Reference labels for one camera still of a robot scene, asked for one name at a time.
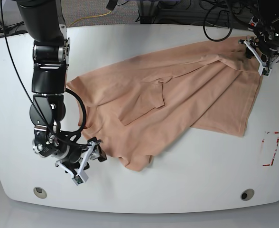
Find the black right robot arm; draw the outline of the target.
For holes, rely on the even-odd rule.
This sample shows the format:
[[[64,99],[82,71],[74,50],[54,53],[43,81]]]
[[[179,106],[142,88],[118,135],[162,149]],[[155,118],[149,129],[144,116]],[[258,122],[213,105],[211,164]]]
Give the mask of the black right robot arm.
[[[30,119],[34,128],[34,151],[42,157],[54,156],[68,169],[80,168],[81,155],[89,152],[91,160],[107,159],[100,140],[91,138],[77,143],[86,122],[86,110],[81,98],[66,88],[70,39],[59,0],[18,0],[17,6],[29,35],[34,39],[32,58],[33,103]],[[78,130],[62,131],[61,121],[66,108],[64,93],[74,96],[82,110]]]

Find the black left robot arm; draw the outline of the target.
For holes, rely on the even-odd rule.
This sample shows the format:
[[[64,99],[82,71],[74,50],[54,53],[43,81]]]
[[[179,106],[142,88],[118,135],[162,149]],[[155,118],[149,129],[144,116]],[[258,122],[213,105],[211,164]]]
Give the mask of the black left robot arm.
[[[249,8],[252,13],[251,22],[242,21],[236,16],[233,9],[235,4],[240,4],[241,8]],[[209,37],[205,29],[210,12],[216,8],[224,8],[228,11],[229,32],[221,39]],[[210,41],[224,41],[232,33],[234,22],[253,31],[256,37],[251,39],[249,43],[254,50],[261,52],[263,61],[270,62],[272,58],[279,56],[279,0],[216,0],[205,15],[204,34]]]

